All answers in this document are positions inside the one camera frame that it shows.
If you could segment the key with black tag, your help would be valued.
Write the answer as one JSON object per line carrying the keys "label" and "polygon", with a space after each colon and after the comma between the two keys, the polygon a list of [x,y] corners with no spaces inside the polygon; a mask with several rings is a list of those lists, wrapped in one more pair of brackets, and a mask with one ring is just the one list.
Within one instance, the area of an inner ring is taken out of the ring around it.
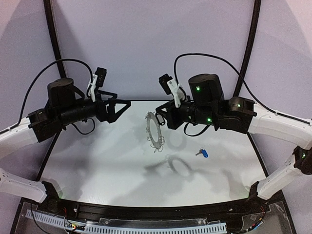
{"label": "key with black tag", "polygon": [[166,121],[165,121],[164,117],[163,117],[161,114],[156,113],[156,119],[157,119],[158,124],[159,124],[160,126],[165,125]]}

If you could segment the metal keyring disc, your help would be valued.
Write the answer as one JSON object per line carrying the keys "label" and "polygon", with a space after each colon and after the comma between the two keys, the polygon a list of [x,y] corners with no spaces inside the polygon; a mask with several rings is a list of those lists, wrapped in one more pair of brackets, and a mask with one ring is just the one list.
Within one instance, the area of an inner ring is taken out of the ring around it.
{"label": "metal keyring disc", "polygon": [[147,141],[153,148],[154,152],[162,152],[165,143],[164,136],[162,135],[160,124],[153,112],[148,112],[145,116],[146,120],[146,133]]}

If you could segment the right black frame post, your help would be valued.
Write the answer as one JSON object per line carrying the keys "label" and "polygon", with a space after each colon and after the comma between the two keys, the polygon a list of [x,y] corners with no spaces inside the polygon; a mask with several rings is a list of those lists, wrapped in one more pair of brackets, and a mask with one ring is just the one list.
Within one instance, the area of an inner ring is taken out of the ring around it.
{"label": "right black frame post", "polygon": [[234,93],[233,93],[234,97],[239,96],[240,91],[243,86],[243,80],[245,79],[245,75],[248,69],[249,61],[250,61],[252,50],[253,50],[255,35],[257,31],[258,20],[260,16],[261,2],[262,0],[255,0],[253,3],[253,12],[252,12],[249,34],[248,34],[248,38],[246,42],[246,48],[244,52],[243,61],[242,61],[240,72],[239,72],[242,78],[238,77],[237,79],[236,86],[235,86]]}

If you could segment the black front aluminium rail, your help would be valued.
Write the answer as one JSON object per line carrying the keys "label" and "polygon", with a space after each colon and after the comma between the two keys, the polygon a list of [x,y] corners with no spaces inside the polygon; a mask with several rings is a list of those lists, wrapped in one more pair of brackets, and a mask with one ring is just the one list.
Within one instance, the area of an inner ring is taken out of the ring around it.
{"label": "black front aluminium rail", "polygon": [[231,216],[243,215],[250,212],[250,207],[245,203],[245,199],[183,207],[125,207],[62,199],[59,201],[59,206],[61,208],[66,208],[69,218],[95,221],[98,221],[100,218],[158,220],[200,216],[208,217],[212,215]]}

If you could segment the key with blue tag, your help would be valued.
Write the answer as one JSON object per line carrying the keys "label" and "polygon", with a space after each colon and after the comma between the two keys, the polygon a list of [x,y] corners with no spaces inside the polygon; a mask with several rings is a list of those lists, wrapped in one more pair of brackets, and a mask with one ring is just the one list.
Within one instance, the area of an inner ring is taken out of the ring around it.
{"label": "key with blue tag", "polygon": [[195,155],[196,156],[202,155],[204,158],[208,158],[209,157],[207,151],[203,147],[201,147],[199,149],[199,151]]}

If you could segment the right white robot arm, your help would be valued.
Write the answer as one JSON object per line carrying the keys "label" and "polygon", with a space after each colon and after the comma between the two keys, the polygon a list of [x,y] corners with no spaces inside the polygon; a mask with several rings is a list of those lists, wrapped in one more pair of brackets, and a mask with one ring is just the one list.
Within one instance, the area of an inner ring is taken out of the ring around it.
{"label": "right white robot arm", "polygon": [[173,100],[157,107],[159,125],[176,130],[183,123],[213,126],[242,134],[262,134],[296,145],[288,160],[267,178],[255,182],[248,201],[268,200],[279,190],[303,175],[312,173],[312,122],[269,110],[255,99],[233,97],[225,100],[218,75],[199,74],[188,80],[192,97],[183,94],[180,85],[168,74],[159,79]]}

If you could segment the black frame post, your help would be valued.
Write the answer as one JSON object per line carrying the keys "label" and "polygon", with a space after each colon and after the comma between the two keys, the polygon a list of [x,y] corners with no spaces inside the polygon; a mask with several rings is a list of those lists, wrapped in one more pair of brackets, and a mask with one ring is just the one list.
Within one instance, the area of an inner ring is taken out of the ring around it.
{"label": "black frame post", "polygon": [[253,12],[252,12],[249,34],[248,34],[248,38],[246,42],[246,48],[244,52],[243,61],[242,61],[240,72],[239,72],[242,78],[238,77],[237,79],[236,86],[235,86],[234,93],[233,93],[234,97],[239,96],[240,91],[243,86],[243,80],[245,79],[245,75],[248,69],[249,61],[250,61],[252,50],[253,50],[255,35],[257,31],[258,20],[260,16],[261,2],[262,0],[255,0],[253,3]]}
{"label": "black frame post", "polygon": [[45,18],[55,60],[62,59],[51,0],[43,0]]}

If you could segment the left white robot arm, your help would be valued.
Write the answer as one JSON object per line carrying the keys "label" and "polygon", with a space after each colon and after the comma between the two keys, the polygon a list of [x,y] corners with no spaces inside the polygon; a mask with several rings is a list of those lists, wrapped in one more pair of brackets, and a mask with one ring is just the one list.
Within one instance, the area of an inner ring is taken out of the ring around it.
{"label": "left white robot arm", "polygon": [[[71,78],[58,79],[47,86],[48,103],[22,118],[16,127],[5,129],[0,135],[0,156],[5,157],[24,146],[43,142],[68,125],[96,117],[100,122],[115,122],[130,106],[129,100],[117,94],[97,91],[90,98],[74,85]],[[0,171],[1,192],[24,197],[37,203],[49,198],[58,199],[54,186]]]}

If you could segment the left black frame post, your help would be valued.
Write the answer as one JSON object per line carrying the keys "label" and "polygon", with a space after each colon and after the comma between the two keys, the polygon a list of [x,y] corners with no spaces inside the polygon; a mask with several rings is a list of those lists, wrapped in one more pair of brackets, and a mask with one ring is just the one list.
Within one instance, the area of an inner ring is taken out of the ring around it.
{"label": "left black frame post", "polygon": [[43,0],[45,18],[55,60],[62,59],[51,0]]}

